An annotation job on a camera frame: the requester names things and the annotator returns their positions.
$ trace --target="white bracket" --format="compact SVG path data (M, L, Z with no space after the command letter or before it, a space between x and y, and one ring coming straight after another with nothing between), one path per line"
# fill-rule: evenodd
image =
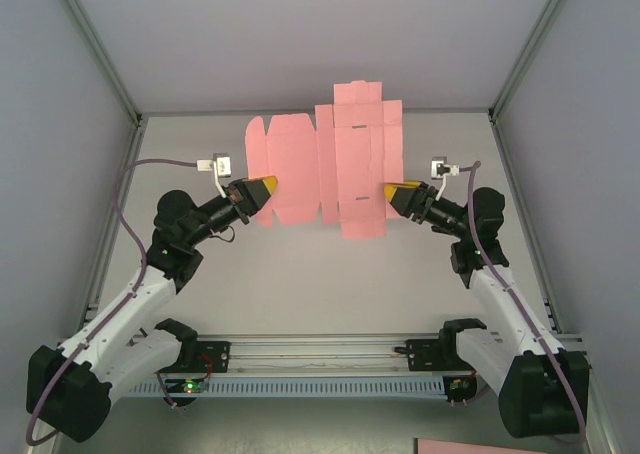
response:
M164 272L154 267L148 267L143 282L135 295L100 330L100 333L91 342L88 342L87 335L131 292L139 272L140 270L136 271L129 285L93 321L60 345L62 354L69 357L79 344L88 344L88 347L76 357L74 362L78 365L83 362L90 363L91 372L96 374L99 379L104 377L104 373L115 362L127 342L138 332L140 326L144 325L155 311L176 296L174 282L167 279Z
M460 166L458 164L447 164L446 157L434 157L431 159L431 179L442 179L442 186L436 195L436 201L439 201L447 187L447 178L449 176L459 176Z
M149 373L172 365L178 360L182 344L173 334L152 330L147 337L137 339L134 346L127 346L113 360L99 378L101 382L111 384L109 399L111 405L127 394L131 388Z
M529 306L529 303L524 299L513 280L511 269L504 266L495 266L495 268L519 297L520 302L529 317L535 322L542 339L546 341L551 352L556 354L558 349L562 348L562 344L544 327L533 312L533 309L531 309L531 306ZM498 280L487 267L474 271L471 275L469 287L471 293L478 298L486 311L485 324L491 331L498 331L510 356L519 356L526 351L531 351L537 356L545 354L539 340L529 329L524 317L518 310L516 303L509 293L502 289Z
M224 153L215 153L211 159L198 160L199 171L211 171L213 185L222 197L227 197L227 193L220 185L221 178L231 177L231 156Z
M467 329L456 336L460 359L470 364L496 394L500 393L513 361L505 345L486 329Z

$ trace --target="gray floor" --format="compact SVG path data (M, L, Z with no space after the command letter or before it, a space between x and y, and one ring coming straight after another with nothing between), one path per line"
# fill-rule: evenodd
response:
M413 438L582 453L547 438L515 440L496 398L468 408L438 401L208 399L180 417L160 399L123 399L89 441L57 454L412 454Z

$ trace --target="wire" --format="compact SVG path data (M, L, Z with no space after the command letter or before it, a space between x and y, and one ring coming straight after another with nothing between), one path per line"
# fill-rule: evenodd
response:
M576 414L576 418L578 420L578 429L579 429L578 439L576 441L564 441L562 439L558 439L557 437L554 437L554 439L556 441L560 442L561 444L581 445L586 440L586 424L585 424L584 416L582 415L582 410L580 409L580 403L578 402L578 398L576 397L575 393L573 392L573 389L571 389L571 385L569 384L569 381L567 380L567 377L564 375L564 372L562 372L562 368L560 367L560 364L558 363L558 360L553 355L553 352L551 352L551 348L549 347L547 342L542 338L542 333L538 329L538 326L533 321L533 319L531 318L531 316L529 315L529 313L525 309L524 305L522 304L522 301L520 300L520 297L516 294L516 292L513 290L513 288L504 279L504 277L502 277L500 275L500 273L498 272L496 267L491 262L491 259L489 259L489 256L487 255L486 251L484 250L484 247L482 247L482 243L480 242L480 239L478 237L478 231L476 230L475 211L474 211L474 205L473 205L473 184L474 184L474 181L475 181L476 172L477 172L478 168L480 168L481 165L482 165L482 163L480 161L476 161L476 162L473 163L473 166L471 166L470 168L464 168L465 172L466 171L469 172L469 184L468 184L468 189L467 189L467 198L468 198L467 199L467 205L468 205L468 209L469 209L469 227L470 227L470 231L471 231L471 237L473 238L473 243L476 245L476 249L478 250L478 252L480 252L480 256L482 256L482 260L484 261L484 263L489 268L489 271L491 271L491 274L493 274L493 277L495 277L496 280L502 286L502 288L507 293L509 293L509 296L511 297L511 299L515 303L516 307L518 308L518 311L520 311L520 314L522 314L522 317L524 318L525 322L529 326L529 329L531 329L531 331L533 332L534 336L536 336L536 339L540 343L540 346L542 347L542 349L544 350L545 354L549 358L549 361L551 362L551 366L553 367L553 370L558 375L558 379L560 380L560 383L562 384L562 387L564 388L565 392L567 393L567 397L569 398L569 402L571 403L571 407L573 408L573 410L574 410L574 412Z
M142 327L139 330L140 330L140 334L142 334L143 337L149 337L149 334L147 334L147 331L145 331ZM171 406L171 409L177 408L176 411L180 412L180 408L178 407L178 404L176 403L176 401L174 401L171 395L169 394L169 391L167 390L167 386L162 380L162 376L160 375L159 372L156 372L155 374L156 374L156 379L158 380L158 384L160 384L160 390L162 390L164 397L167 400L167 403Z
M476 392L476 395L473 396L471 399L467 399L467 400L462 401L462 402L451 401L451 407L455 407L455 406L468 407L470 404L473 404L474 402L478 401L479 399L482 399L490 391L491 391L491 389L489 389L489 384L485 384L484 386L482 386L482 388L480 388L480 390L478 392Z
M76 349L62 363L62 365L58 368L58 370L55 372L55 374L51 377L51 379L45 386L44 390L42 391L42 394L40 395L40 398L38 399L38 402L33 408L33 412L29 419L29 423L27 424L26 441L27 441L27 445L31 447L44 444L45 442L52 439L56 434L60 432L58 429L54 429L47 435L41 437L40 439L33 438L36 422L38 421L38 418L42 413L42 408L44 407L45 402L49 398L51 391L53 391L53 388L55 387L56 383L60 380L62 375L69 368L69 366L71 366L73 361L80 355L80 353L84 349L89 347L89 342L91 342L102 330L102 328L106 326L109 323L109 321L111 321L111 319L113 319L116 316L116 314L118 314L118 312L122 310L122 308L127 304L127 302L129 302L135 296L135 293L140 287L140 284L142 284L142 280L144 279L144 276L147 272L147 253L145 251L144 244L142 243L140 238L136 235L136 233L133 231L129 223L124 218L124 215L122 213L122 207L118 204L118 193L120 192L120 188L122 187L122 181L124 180L125 174L131 169L134 169L135 167L141 166L143 164L171 164L174 166L197 167L197 164L195 162L184 162L184 161L175 161L172 159L153 158L153 159L141 159L141 160L132 162L131 164L126 166L120 173L120 176L118 177L118 180L116 182L116 185L113 191L113 198L112 198L113 206L114 206L116 216L122 223L122 226L129 233L133 241L136 243L136 246L138 246L138 249L140 250L140 272L138 274L136 281L133 283L131 292L127 293L127 295L124 298L122 298L122 300L116 305L116 307L114 307L113 310L109 312L109 314L107 314L104 317L104 319L102 319L102 321L100 321L98 325L91 330L91 332L86 337L86 342L81 342L78 344ZM160 378L160 375L158 374L157 377L158 377L158 381L160 382L160 387L162 388L163 392L165 392L165 395L168 396L168 393L166 392L166 388L162 383L162 379Z
M231 230L231 237L229 239L225 239L224 237L219 236L218 234L214 234L213 231L211 232L209 239L220 239L222 242L231 244L233 241L236 240L236 230L233 228L233 226L225 227L223 230L220 231L220 234L222 234L223 232L227 232L229 230Z
M204 353L200 354L200 357L207 363L207 375L202 378L203 381L206 381L211 377L211 374L213 374L213 359Z

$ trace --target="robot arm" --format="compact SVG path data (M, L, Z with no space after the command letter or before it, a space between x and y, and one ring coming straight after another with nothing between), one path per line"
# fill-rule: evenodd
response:
M176 361L188 365L197 332L172 319L136 344L128 343L191 280L202 261L195 246L238 219L248 224L276 186L275 177L234 181L200 207L186 192L165 194L146 263L131 282L80 332L55 350L41 346L31 357L27 411L39 411L40 419L82 442L140 380ZM56 376L59 380L52 382Z
M434 232L458 238L451 246L453 271L484 306L490 330L500 335L496 340L478 319L447 321L435 355L445 362L461 359L478 372L498 395L502 421L513 437L578 432L576 412L547 354L559 363L585 419L589 364L582 353L564 349L520 294L498 241L504 196L490 188L473 192L476 240L492 266L476 247L468 205L459 206L443 198L442 190L415 181L388 184L385 196L403 217L418 224L427 221ZM502 281L516 299L505 291Z

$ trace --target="pink paper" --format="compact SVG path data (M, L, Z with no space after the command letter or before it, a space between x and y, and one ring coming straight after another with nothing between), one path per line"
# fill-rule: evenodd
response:
M543 454L541 452L418 439L417 454Z
M260 117L247 126L249 177L278 178L275 193L256 217L263 226L273 225L272 211L285 225L316 218L320 181L315 134L308 114L273 116L266 134Z
M275 175L278 188L257 221L310 222L322 206L324 224L340 222L346 239L386 234L398 217L384 184L403 182L402 102L382 101L382 83L334 85L333 105L316 106L316 129L306 114L261 118L247 126L250 177Z

